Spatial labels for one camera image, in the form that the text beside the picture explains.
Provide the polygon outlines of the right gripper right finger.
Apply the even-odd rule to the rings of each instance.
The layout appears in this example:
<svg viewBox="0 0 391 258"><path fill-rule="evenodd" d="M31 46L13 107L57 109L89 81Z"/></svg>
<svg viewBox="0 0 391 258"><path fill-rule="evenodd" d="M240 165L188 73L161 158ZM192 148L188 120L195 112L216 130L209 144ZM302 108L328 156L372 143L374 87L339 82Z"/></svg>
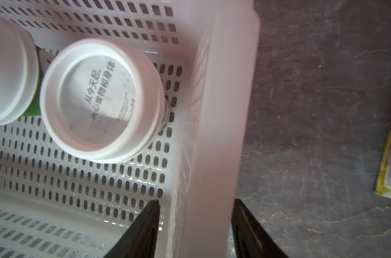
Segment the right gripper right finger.
<svg viewBox="0 0 391 258"><path fill-rule="evenodd" d="M232 230L238 258L287 258L240 199L234 201Z"/></svg>

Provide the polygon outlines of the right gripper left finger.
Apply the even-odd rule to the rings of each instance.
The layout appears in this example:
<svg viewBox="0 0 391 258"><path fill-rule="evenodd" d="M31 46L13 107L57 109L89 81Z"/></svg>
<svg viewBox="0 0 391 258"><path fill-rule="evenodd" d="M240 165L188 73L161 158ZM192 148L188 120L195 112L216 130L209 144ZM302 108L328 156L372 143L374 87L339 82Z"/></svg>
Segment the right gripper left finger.
<svg viewBox="0 0 391 258"><path fill-rule="evenodd" d="M105 258L153 258L159 231L160 204L152 200Z"/></svg>

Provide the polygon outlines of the white perforated plastic basket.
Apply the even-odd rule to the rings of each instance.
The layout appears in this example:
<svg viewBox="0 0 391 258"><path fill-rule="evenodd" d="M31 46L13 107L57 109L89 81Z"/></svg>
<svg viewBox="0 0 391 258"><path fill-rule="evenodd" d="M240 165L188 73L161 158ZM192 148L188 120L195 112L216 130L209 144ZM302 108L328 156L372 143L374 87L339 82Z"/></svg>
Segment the white perforated plastic basket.
<svg viewBox="0 0 391 258"><path fill-rule="evenodd" d="M170 105L165 129L118 164L64 152L40 117L0 126L0 258L102 258L151 200L157 258L224 257L260 32L253 1L0 1L0 18L53 55L87 37L142 50Z"/></svg>

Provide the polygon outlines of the yogurt cup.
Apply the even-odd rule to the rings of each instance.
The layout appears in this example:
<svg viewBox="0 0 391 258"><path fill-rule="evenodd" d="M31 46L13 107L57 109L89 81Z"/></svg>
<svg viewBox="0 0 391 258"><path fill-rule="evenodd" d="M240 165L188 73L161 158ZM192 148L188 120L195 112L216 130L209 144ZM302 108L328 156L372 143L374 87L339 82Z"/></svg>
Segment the yogurt cup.
<svg viewBox="0 0 391 258"><path fill-rule="evenodd" d="M41 114L39 51L29 32L0 18L0 125Z"/></svg>
<svg viewBox="0 0 391 258"><path fill-rule="evenodd" d="M98 38L72 43L53 59L40 110L60 148L96 163L135 158L169 119L153 63L132 46Z"/></svg>

